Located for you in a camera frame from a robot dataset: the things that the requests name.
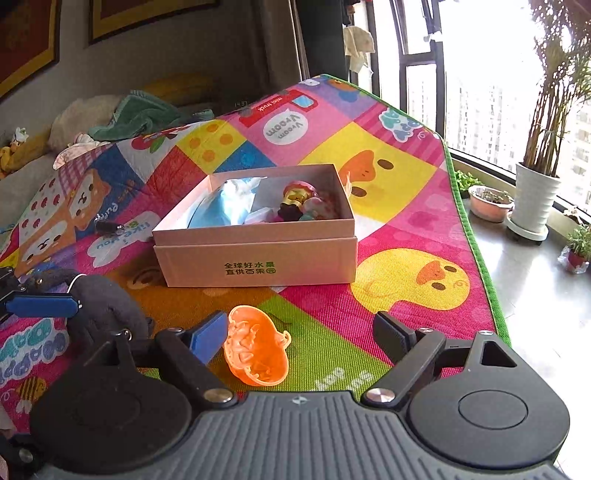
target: orange plastic bowl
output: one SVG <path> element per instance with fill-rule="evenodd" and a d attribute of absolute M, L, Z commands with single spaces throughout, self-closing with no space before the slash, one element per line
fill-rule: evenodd
<path fill-rule="evenodd" d="M 290 369 L 285 349 L 291 335 L 279 333 L 265 312 L 250 305 L 234 307 L 228 319 L 223 353 L 230 371 L 253 387 L 283 382 Z"/>

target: tall plant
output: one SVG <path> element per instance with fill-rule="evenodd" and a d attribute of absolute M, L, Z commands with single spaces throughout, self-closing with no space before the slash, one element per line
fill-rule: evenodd
<path fill-rule="evenodd" d="M 523 165 L 556 177 L 566 122 L 591 99 L 591 24 L 576 0 L 530 0 L 541 27 L 535 50 L 544 69 Z"/>

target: gray floor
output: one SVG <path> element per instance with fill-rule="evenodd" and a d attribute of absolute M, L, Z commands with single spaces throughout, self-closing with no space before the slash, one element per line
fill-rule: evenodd
<path fill-rule="evenodd" d="M 564 240 L 555 233 L 541 246 L 514 242 L 502 225 L 469 214 L 472 229 L 501 302 L 515 351 L 569 408 L 570 433 L 558 456 L 574 480 L 589 478 L 591 432 L 588 387 L 591 348 L 591 268 L 581 275 L 557 262 Z"/>

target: yellow plush toy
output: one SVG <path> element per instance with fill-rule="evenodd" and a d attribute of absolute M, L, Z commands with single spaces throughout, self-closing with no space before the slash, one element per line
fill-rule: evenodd
<path fill-rule="evenodd" d="M 18 128 L 14 131 L 12 141 L 9 147 L 3 147 L 0 149 L 0 178 L 6 177 L 9 173 L 10 158 L 17 151 L 17 148 L 27 141 L 29 136 L 24 128 Z"/>

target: pink box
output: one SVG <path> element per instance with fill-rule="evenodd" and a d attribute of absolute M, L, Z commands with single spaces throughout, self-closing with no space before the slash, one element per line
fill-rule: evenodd
<path fill-rule="evenodd" d="M 292 180 L 336 192 L 338 220 L 187 228 L 203 198 L 229 179 L 261 180 L 252 210 L 278 206 Z M 355 281 L 355 219 L 333 164 L 254 168 L 203 179 L 152 231 L 169 287 L 271 287 Z"/>

